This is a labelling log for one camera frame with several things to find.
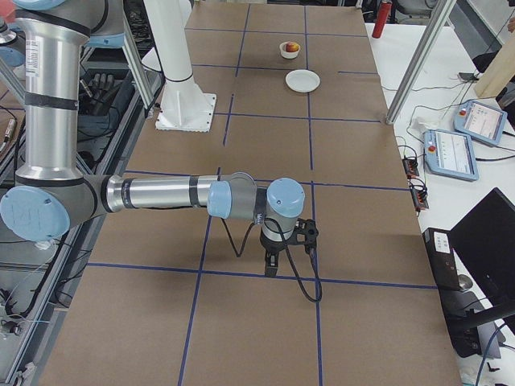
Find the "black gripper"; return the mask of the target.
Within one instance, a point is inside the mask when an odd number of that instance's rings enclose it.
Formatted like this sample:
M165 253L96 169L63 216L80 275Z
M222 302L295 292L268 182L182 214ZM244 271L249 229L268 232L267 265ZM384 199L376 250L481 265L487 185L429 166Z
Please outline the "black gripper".
M289 252L287 238L283 232L274 232L268 228L261 230L260 242L265 249L265 276L275 277L278 272L278 257L281 251Z

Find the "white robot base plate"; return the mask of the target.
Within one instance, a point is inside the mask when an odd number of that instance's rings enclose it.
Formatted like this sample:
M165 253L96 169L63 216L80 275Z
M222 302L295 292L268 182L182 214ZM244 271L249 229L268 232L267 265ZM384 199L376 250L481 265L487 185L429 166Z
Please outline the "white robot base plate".
M189 96L184 92L166 90L160 103L155 127L157 130L208 132L211 129L215 106L216 94L201 92Z

